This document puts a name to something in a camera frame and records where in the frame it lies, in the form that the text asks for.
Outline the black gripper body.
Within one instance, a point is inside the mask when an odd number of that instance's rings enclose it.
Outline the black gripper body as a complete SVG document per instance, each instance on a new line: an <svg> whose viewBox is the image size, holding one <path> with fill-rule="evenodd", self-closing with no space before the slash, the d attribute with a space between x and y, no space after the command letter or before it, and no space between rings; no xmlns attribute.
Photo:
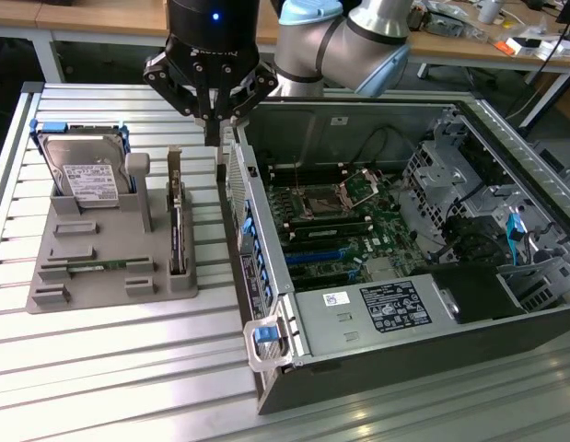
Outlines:
<svg viewBox="0 0 570 442"><path fill-rule="evenodd" d="M186 71L197 57L204 65L230 65L247 75L260 61L256 44L258 1L176 0L168 2L169 36L165 53Z"/></svg>

